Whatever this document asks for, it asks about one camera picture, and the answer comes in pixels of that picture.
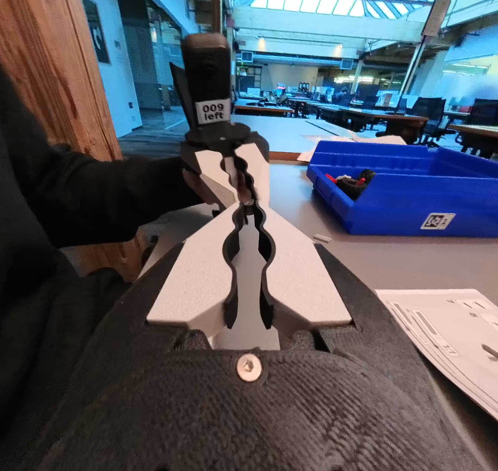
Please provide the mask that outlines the small grey toy brick beam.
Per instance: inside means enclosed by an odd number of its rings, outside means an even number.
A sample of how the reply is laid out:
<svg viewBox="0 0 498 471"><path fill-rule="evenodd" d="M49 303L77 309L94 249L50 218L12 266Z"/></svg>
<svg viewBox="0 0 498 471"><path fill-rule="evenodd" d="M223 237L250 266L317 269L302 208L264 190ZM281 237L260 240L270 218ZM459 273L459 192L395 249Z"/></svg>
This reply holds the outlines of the small grey toy brick beam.
<svg viewBox="0 0 498 471"><path fill-rule="evenodd" d="M254 200L252 197L252 192L247 183L246 175L241 172L238 172L237 180L238 180L237 190L238 190L239 200L244 206L244 224L248 225L248 218L250 216L253 216Z"/></svg>

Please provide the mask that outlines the dark wall poster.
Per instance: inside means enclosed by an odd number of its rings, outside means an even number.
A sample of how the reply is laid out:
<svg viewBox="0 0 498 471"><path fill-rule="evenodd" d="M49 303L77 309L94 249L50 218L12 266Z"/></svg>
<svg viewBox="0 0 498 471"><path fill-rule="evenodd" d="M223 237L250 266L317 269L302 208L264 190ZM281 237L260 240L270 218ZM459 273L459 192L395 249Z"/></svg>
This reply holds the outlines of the dark wall poster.
<svg viewBox="0 0 498 471"><path fill-rule="evenodd" d="M98 63L110 65L109 52L103 32L101 17L96 3L92 0L81 0L89 26L90 37Z"/></svg>

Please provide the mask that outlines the long wooden background table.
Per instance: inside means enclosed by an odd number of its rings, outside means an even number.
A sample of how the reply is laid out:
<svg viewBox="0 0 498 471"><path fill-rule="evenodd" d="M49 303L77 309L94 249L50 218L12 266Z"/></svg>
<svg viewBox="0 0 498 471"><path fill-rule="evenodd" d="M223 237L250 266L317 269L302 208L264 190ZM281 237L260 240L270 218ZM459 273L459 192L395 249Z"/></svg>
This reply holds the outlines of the long wooden background table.
<svg viewBox="0 0 498 471"><path fill-rule="evenodd" d="M360 132L367 125L383 122L386 124L386 132L389 134L403 137L412 136L419 134L429 120L428 117L418 115L357 109L324 103L310 103L307 106L311 112L316 113L317 118L329 120L331 123L348 128L353 132Z"/></svg>

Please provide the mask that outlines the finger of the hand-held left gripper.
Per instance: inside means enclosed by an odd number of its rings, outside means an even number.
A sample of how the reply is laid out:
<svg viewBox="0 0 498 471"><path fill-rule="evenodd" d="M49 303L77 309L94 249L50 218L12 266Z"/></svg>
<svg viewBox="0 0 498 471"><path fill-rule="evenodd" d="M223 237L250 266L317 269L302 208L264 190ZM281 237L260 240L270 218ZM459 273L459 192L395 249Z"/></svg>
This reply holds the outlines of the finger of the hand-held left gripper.
<svg viewBox="0 0 498 471"><path fill-rule="evenodd" d="M252 199L260 206L269 206L270 164L255 143L243 144L234 150L242 163L242 173Z"/></svg>
<svg viewBox="0 0 498 471"><path fill-rule="evenodd" d="M224 169L225 160L220 152L201 150L195 152L200 180L220 210L239 204L238 180L233 165L229 172Z"/></svg>

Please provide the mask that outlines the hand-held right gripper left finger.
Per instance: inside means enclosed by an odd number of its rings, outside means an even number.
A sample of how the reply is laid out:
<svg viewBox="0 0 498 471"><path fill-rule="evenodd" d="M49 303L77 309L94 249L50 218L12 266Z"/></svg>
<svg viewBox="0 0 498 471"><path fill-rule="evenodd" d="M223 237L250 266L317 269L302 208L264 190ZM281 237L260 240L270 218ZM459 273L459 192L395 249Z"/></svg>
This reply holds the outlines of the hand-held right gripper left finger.
<svg viewBox="0 0 498 471"><path fill-rule="evenodd" d="M146 320L185 326L207 337L231 329L238 313L233 258L240 250L243 204L233 204L181 245Z"/></svg>

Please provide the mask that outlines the white building instruction booklet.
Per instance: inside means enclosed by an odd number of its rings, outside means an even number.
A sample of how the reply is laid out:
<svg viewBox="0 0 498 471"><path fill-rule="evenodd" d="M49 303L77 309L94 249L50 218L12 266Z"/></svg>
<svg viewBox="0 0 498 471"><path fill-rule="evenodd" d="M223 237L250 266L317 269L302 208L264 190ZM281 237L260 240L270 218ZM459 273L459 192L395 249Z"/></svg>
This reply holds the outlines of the white building instruction booklet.
<svg viewBox="0 0 498 471"><path fill-rule="evenodd" d="M475 289L376 294L418 351L497 420L497 306Z"/></svg>

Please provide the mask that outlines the wooden pillar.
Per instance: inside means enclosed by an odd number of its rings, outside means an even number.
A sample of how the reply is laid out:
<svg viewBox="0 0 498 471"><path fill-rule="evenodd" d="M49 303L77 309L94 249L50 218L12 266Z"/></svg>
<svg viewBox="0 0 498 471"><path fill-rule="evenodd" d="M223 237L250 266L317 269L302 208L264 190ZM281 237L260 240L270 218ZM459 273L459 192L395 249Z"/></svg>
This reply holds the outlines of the wooden pillar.
<svg viewBox="0 0 498 471"><path fill-rule="evenodd" d="M1 0L1 69L50 146L121 161L87 27L81 0ZM81 278L113 269L134 283L142 269L138 231L127 242L60 251Z"/></svg>

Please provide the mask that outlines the black office chair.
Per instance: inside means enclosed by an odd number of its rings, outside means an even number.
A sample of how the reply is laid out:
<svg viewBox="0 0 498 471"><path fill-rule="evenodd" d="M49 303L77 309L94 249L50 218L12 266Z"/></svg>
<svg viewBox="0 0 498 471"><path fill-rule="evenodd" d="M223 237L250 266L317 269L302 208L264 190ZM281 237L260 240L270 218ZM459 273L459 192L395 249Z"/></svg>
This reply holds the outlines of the black office chair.
<svg viewBox="0 0 498 471"><path fill-rule="evenodd" d="M497 129L497 100L476 99L465 124ZM497 130L485 135L466 133L462 144L464 150L471 149L472 155L479 151L479 156L490 159L497 153Z"/></svg>
<svg viewBox="0 0 498 471"><path fill-rule="evenodd" d="M419 97L414 106L407 109L407 114L427 118L423 127L418 131L414 138L409 138L408 145L430 145L437 146L437 142L445 134L455 134L455 131L448 131L442 128L443 115L446 106L446 99L442 98L423 98Z"/></svg>

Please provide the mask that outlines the person's left forearm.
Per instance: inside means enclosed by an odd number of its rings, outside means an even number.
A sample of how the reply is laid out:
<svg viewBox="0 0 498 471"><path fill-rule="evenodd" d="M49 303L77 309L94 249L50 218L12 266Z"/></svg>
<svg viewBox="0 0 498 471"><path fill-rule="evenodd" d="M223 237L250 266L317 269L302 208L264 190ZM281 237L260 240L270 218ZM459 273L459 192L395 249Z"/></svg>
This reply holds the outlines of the person's left forearm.
<svg viewBox="0 0 498 471"><path fill-rule="evenodd" d="M48 149L25 197L57 248L127 242L165 213L202 204L180 158L102 162Z"/></svg>

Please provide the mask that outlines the person's arm black sleeve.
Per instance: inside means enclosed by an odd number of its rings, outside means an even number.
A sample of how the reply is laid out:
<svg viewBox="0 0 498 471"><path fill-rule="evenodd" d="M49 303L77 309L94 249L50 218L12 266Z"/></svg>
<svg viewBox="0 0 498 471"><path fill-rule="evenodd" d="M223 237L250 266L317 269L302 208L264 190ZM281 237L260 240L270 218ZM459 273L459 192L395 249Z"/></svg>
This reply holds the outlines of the person's arm black sleeve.
<svg viewBox="0 0 498 471"><path fill-rule="evenodd" d="M49 148L70 151L48 144L1 69L1 470L29 468L89 337L126 288L113 269L79 277L32 211L24 194Z"/></svg>

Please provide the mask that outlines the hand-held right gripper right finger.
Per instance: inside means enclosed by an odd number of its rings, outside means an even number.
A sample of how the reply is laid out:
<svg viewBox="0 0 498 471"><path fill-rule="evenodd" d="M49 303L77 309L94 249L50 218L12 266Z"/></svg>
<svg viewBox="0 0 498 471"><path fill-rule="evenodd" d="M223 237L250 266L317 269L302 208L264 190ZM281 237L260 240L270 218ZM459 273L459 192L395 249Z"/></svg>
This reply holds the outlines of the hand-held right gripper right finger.
<svg viewBox="0 0 498 471"><path fill-rule="evenodd" d="M262 203L254 204L254 225L265 260L259 293L265 327L295 333L352 324L324 262L328 251Z"/></svg>

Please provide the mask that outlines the hanging ceiling sign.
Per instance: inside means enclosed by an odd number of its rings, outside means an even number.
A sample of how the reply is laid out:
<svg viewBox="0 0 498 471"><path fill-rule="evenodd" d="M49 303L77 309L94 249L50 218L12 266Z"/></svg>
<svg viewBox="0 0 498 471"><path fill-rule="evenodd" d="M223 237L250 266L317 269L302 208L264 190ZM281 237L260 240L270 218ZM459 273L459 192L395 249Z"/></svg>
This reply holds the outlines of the hanging ceiling sign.
<svg viewBox="0 0 498 471"><path fill-rule="evenodd" d="M434 38L439 34L439 30L446 17L451 0L434 0L421 31L421 38Z"/></svg>

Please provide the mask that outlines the grey desk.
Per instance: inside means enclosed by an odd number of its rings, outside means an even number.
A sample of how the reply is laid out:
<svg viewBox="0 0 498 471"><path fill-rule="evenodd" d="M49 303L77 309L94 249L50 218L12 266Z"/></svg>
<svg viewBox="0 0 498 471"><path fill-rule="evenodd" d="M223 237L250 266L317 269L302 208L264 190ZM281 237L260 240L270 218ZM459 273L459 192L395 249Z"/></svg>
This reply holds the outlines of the grey desk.
<svg viewBox="0 0 498 471"><path fill-rule="evenodd" d="M311 150L314 143L304 136L347 134L327 123L316 126L299 119L233 115L233 121L258 131L269 142L271 151L279 154ZM304 166L290 166L292 160L272 162L271 208L309 237L318 233L331 238L325 244L327 250L370 289L476 289L497 305L497 239L349 235L314 194ZM159 242L140 274L202 227L210 216L211 207L204 204L162 217L160 225L155 224L155 228L163 229ZM257 242L258 232L250 225L241 234L241 253L236 258L242 278L240 289L250 293L250 298L242 302L238 318L250 325L236 325L234 332L222 333L215 339L216 347L237 344L232 341L233 335L240 340L240 346L278 346L277 333L267 331L258 321L259 312L253 303L256 294L248 281L260 275L262 269ZM431 365L428 369L444 410L463 440L484 469L497 470L497 422Z"/></svg>

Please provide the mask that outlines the blue plastic bin with tag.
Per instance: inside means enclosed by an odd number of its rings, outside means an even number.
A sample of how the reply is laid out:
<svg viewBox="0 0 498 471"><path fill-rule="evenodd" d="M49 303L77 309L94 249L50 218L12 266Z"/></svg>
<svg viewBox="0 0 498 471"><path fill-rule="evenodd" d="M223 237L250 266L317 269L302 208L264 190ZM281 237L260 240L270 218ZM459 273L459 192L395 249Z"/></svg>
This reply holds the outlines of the blue plastic bin with tag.
<svg viewBox="0 0 498 471"><path fill-rule="evenodd" d="M325 174L376 176L353 201ZM352 235L497 237L497 162L446 148L320 141L307 176Z"/></svg>

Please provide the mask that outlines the person's left hand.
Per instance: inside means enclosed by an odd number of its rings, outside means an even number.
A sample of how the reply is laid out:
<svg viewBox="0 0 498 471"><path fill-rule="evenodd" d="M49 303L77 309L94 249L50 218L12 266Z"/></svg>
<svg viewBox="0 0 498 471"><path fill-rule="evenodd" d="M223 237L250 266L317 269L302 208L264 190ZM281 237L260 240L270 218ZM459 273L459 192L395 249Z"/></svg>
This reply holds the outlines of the person's left hand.
<svg viewBox="0 0 498 471"><path fill-rule="evenodd" d="M215 194L208 188L196 172L182 169L184 181L196 195L208 205L220 205Z"/></svg>

